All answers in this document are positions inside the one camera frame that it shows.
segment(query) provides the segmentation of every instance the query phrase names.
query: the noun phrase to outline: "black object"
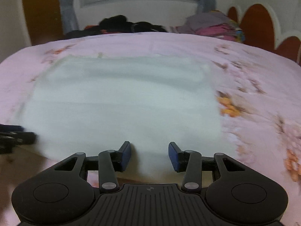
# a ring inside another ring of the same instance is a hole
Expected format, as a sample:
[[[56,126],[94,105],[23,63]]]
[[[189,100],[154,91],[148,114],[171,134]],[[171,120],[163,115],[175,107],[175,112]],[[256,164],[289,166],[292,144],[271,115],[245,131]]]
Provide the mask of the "black object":
[[[21,126],[0,124],[0,155],[10,154],[16,145],[31,145],[36,141],[36,134],[24,132]]]
[[[103,19],[98,25],[84,29],[82,31],[75,30],[67,33],[64,39],[80,38],[90,35],[100,35],[109,33],[138,33],[138,32],[167,32],[160,25],[152,25],[151,23],[129,22],[124,15],[117,15],[107,19]]]
[[[20,184],[12,194],[20,226],[281,226],[288,198],[276,182],[223,154],[213,158],[171,142],[174,170],[186,172],[177,184],[125,184],[115,171],[125,170],[131,145],[98,156],[76,153]],[[86,182],[99,171],[99,188]],[[213,183],[201,188],[202,171]]]

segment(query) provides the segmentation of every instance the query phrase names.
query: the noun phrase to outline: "pink folded clothes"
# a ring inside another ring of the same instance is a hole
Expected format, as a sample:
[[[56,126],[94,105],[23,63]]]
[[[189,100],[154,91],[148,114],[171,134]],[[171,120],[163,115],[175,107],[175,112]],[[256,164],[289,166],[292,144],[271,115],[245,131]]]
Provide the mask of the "pink folded clothes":
[[[216,37],[224,40],[236,41],[235,30],[226,23],[198,29],[197,31],[195,31],[195,34]]]

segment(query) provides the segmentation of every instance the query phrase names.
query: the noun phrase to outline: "wooden door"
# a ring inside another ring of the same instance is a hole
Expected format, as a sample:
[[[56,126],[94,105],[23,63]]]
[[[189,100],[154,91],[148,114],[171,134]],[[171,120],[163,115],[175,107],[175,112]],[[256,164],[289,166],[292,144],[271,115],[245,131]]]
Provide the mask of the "wooden door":
[[[32,45],[62,39],[58,0],[23,0],[23,7]]]

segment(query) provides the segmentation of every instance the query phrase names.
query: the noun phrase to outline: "ridged surface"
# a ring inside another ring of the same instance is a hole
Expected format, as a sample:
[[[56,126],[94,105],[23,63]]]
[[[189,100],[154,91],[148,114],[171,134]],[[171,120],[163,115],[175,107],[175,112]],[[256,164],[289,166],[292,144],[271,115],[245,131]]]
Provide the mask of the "ridged surface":
[[[64,226],[231,226],[211,213],[200,196],[175,184],[131,185],[104,194],[87,214]],[[280,226],[279,222],[271,226]]]

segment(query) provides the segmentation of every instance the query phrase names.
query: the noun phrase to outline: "pile of clothes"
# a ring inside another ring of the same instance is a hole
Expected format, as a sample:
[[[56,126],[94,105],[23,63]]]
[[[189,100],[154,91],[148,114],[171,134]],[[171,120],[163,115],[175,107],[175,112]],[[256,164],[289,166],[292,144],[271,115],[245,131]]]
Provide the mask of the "pile of clothes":
[[[112,34],[112,33],[136,33],[136,32],[167,32],[160,25],[151,23],[129,22],[124,15],[117,15],[108,19],[103,19],[98,25],[88,26],[84,30],[74,30],[67,33],[64,39],[80,38],[90,35]]]
[[[175,27],[174,32],[209,36],[240,43],[245,40],[243,31],[238,24],[220,11],[190,16],[183,26]]]

